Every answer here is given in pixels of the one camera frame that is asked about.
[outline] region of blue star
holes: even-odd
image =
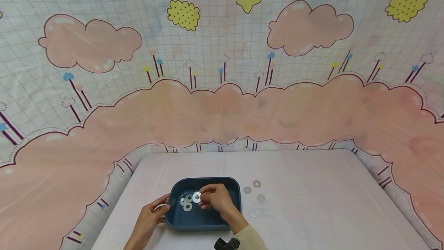
[[[8,126],[6,125],[6,123],[5,122],[3,122],[3,123],[0,123],[0,131],[3,131],[3,130],[8,130],[9,128],[8,128]]]

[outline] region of yellow cookie print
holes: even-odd
[[[428,0],[391,0],[385,12],[398,22],[409,22],[418,11],[426,6]]]
[[[170,1],[170,7],[166,10],[169,14],[168,20],[172,21],[175,25],[179,25],[180,28],[185,28],[188,31],[196,31],[198,25],[199,8],[194,4],[189,4],[187,1]]]

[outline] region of wrist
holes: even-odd
[[[228,223],[235,235],[248,226],[248,222],[234,205],[221,213],[221,217]]]
[[[129,237],[129,240],[126,243],[125,248],[123,248],[123,250],[143,250],[143,247],[145,247],[145,245],[146,242],[143,239],[132,234]]]

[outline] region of fabric wall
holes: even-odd
[[[344,148],[443,249],[443,21],[444,0],[0,0],[2,245],[90,249],[151,152]]]

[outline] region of sleeve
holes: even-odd
[[[234,238],[240,242],[238,250],[268,250],[262,238],[251,225],[243,228],[242,231],[234,235]]]

